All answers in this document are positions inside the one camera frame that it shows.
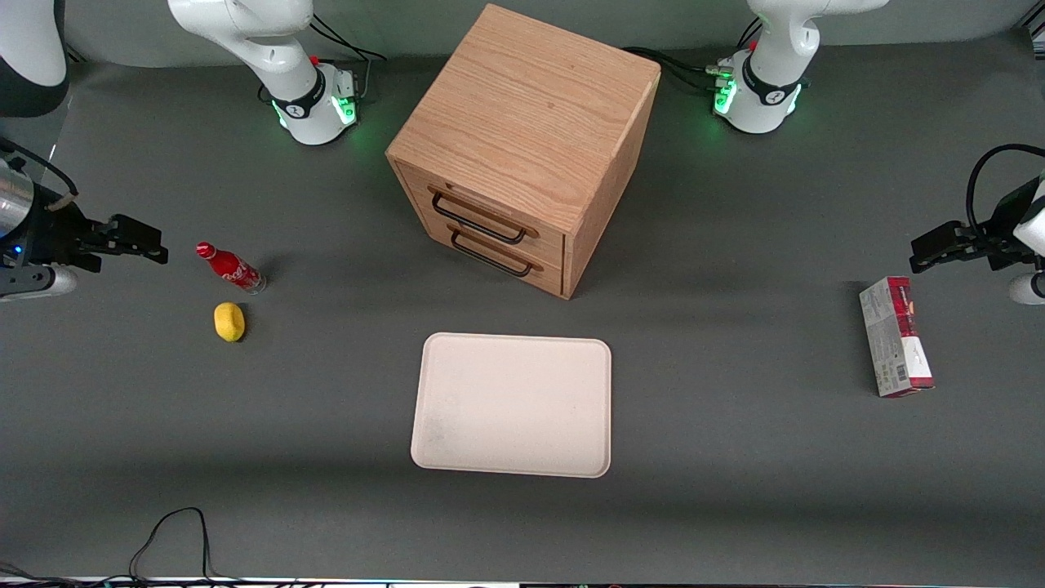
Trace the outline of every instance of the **red bottle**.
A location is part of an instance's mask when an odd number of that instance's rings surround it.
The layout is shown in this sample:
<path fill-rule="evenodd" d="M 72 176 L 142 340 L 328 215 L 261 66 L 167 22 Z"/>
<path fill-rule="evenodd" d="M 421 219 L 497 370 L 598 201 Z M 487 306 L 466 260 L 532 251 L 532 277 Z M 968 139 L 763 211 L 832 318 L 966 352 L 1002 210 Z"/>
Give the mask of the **red bottle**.
<path fill-rule="evenodd" d="M 264 276 L 252 267 L 250 263 L 240 259 L 239 255 L 216 249 L 207 241 L 196 244 L 196 253 L 210 262 L 210 268 L 214 269 L 214 273 L 242 287 L 251 296 L 264 289 Z"/>

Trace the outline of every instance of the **black metal handle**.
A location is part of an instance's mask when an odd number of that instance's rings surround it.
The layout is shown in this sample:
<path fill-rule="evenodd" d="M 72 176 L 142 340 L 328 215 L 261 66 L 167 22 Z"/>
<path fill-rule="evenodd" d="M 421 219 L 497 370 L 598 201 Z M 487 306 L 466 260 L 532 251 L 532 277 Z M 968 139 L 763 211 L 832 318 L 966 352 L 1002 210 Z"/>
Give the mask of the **black metal handle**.
<path fill-rule="evenodd" d="M 491 259 L 491 258 L 487 257 L 486 255 L 483 255 L 479 251 L 474 251 L 472 249 L 468 249 L 464 244 L 461 244 L 460 242 L 457 241 L 457 237 L 459 237 L 459 236 L 461 236 L 461 231 L 454 231 L 454 234 L 450 236 L 450 242 L 454 244 L 455 249 L 457 249 L 458 251 L 464 253 L 465 255 L 468 255 L 472 259 L 479 259 L 480 261 L 483 261 L 484 263 L 487 263 L 489 265 L 493 265 L 493 266 L 497 267 L 498 269 L 505 272 L 508 275 L 514 275 L 515 277 L 526 277 L 526 276 L 530 275 L 530 269 L 533 268 L 533 263 L 528 262 L 526 264 L 526 268 L 513 269 L 513 268 L 509 267 L 508 265 L 502 263 L 501 261 Z"/>
<path fill-rule="evenodd" d="M 519 241 L 522 240 L 522 237 L 526 236 L 526 229 L 524 228 L 519 229 L 519 233 L 517 235 L 508 236 L 507 234 L 501 234 L 495 230 L 488 229 L 474 220 L 469 220 L 468 218 L 465 218 L 461 214 L 450 212 L 449 210 L 439 206 L 439 201 L 443 198 L 443 193 L 439 190 L 433 190 L 433 191 L 435 191 L 436 195 L 433 196 L 432 198 L 432 207 L 436 209 L 436 212 L 439 212 L 440 214 L 446 216 L 447 218 L 452 218 L 470 229 L 478 230 L 479 232 L 485 234 L 486 236 L 491 236 L 493 238 L 496 238 L 501 242 L 507 242 L 508 244 L 518 244 Z"/>

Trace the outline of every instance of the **bottle label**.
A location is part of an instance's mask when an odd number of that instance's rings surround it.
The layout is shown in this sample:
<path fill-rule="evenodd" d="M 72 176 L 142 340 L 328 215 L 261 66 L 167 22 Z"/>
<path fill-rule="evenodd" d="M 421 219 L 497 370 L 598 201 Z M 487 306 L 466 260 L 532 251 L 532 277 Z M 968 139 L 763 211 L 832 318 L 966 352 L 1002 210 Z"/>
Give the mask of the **bottle label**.
<path fill-rule="evenodd" d="M 236 257 L 239 264 L 236 265 L 236 271 L 232 273 L 223 274 L 222 277 L 235 283 L 236 285 L 242 287 L 243 289 L 253 289 L 261 282 L 261 274 L 254 267 L 248 265 L 242 259 Z"/>

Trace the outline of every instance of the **red and white box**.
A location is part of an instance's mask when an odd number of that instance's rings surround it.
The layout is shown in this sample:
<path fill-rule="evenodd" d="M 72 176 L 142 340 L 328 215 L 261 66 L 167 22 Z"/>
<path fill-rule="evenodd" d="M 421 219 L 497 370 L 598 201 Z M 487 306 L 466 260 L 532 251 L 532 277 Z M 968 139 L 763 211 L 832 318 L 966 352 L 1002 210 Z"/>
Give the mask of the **red and white box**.
<path fill-rule="evenodd" d="M 935 386 L 914 330 L 909 277 L 886 277 L 860 292 L 878 396 L 896 399 Z"/>

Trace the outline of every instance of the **gray table surface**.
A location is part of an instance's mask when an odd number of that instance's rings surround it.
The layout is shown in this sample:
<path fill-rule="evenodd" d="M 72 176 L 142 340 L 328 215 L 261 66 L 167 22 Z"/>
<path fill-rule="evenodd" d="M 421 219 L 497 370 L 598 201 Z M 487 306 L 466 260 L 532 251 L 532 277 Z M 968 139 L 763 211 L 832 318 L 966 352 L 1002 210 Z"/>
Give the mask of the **gray table surface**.
<path fill-rule="evenodd" d="M 239 575 L 1045 584 L 1045 314 L 983 262 L 918 276 L 938 387 L 882 400 L 856 298 L 960 217 L 979 155 L 1045 139 L 1025 36 L 825 48 L 769 136 L 666 81 L 568 303 L 414 216 L 384 149 L 440 65 L 375 67 L 361 125 L 320 147 L 246 67 L 83 72 L 54 161 L 89 214 L 162 228 L 170 262 L 108 258 L 72 296 L 0 307 L 0 559 L 116 573 L 195 504 Z M 999 157 L 983 213 L 1040 168 Z M 200 239 L 270 289 L 210 275 Z M 226 300 L 240 345 L 213 334 Z M 609 473 L 415 467 L 438 331 L 605 340 Z M 171 521 L 143 571 L 195 573 L 199 541 Z"/>

